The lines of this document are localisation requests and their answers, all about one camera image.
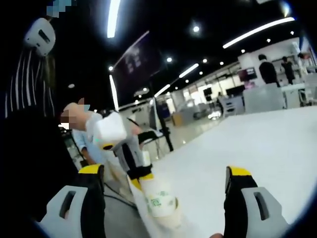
person in light blue shirt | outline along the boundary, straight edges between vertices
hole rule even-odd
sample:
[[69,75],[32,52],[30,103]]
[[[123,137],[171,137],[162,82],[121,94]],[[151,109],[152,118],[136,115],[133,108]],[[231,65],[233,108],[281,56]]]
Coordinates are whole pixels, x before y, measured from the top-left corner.
[[106,155],[104,152],[88,140],[87,133],[85,131],[72,130],[74,141],[85,157],[89,165],[93,164],[105,164]]

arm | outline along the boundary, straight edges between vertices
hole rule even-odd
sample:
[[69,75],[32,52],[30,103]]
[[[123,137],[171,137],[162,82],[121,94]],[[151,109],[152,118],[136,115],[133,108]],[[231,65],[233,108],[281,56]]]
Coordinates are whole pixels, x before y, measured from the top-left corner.
[[89,165],[93,165],[96,162],[91,158],[87,151],[87,147],[85,144],[85,140],[83,138],[83,134],[77,130],[72,131],[74,141],[79,149],[79,151],[82,153],[82,155],[85,157]]

man in black clothing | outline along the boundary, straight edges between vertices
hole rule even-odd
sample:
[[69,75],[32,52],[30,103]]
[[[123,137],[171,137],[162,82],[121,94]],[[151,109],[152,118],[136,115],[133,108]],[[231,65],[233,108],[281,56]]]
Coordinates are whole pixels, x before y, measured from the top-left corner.
[[259,60],[261,62],[259,70],[264,82],[266,84],[276,83],[277,86],[280,87],[274,65],[267,61],[265,55],[259,55]]
[[293,84],[293,79],[295,79],[294,71],[292,68],[292,62],[287,60],[287,57],[283,57],[282,66],[285,69],[286,78],[289,84]]

white display counter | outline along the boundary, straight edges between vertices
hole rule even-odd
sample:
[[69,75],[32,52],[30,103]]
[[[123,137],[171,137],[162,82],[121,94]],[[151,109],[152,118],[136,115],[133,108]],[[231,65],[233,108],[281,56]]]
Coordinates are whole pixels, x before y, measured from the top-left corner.
[[[317,181],[316,145],[317,107],[233,116],[154,163],[153,171],[169,181],[192,237],[209,238],[224,231],[228,165],[248,169],[293,223]],[[167,237],[148,215],[142,194],[132,190],[151,236]]]

hand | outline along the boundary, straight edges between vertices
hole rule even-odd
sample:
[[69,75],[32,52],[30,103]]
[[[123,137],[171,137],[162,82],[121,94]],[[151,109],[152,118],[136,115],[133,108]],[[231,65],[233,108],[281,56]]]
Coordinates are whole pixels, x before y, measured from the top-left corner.
[[210,238],[223,238],[223,235],[220,233],[213,234]]

